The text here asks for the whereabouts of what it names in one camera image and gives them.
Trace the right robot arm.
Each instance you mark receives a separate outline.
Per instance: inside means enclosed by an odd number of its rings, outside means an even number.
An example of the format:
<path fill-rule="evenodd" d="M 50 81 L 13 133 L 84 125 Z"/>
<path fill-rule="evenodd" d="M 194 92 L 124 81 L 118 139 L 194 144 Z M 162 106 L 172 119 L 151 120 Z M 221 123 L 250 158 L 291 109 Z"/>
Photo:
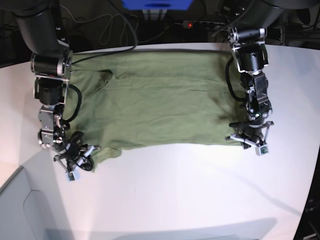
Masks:
<path fill-rule="evenodd" d="M 92 171 L 93 151 L 99 146 L 83 143 L 83 132 L 66 136 L 79 113 L 82 94 L 70 84 L 73 52 L 63 27 L 58 0 L 2 0 L 1 10 L 13 14 L 24 43 L 32 52 L 30 68 L 35 75 L 33 97 L 41 108 L 38 143 L 56 152 L 69 182 L 80 178 L 79 170 Z"/>

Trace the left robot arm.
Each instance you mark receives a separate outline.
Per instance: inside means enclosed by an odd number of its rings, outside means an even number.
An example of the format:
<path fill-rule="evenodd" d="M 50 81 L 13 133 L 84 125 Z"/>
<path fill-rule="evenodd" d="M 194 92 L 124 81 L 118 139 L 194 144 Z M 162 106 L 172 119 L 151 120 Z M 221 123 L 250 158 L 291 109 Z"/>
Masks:
<path fill-rule="evenodd" d="M 226 140 L 239 142 L 244 149 L 253 147 L 258 156 L 269 153 L 267 136 L 274 124 L 267 120 L 273 109 L 268 97 L 268 80 L 263 72 L 269 64 L 265 38 L 267 28 L 283 11 L 284 7 L 278 0 L 250 0 L 242 12 L 213 33 L 227 32 L 232 57 L 225 67 L 225 78 L 231 96 L 246 110 L 243 121 L 230 123 L 235 133 L 227 136 Z M 240 73 L 244 97 L 236 96 L 233 91 L 229 72 L 232 63 Z"/>

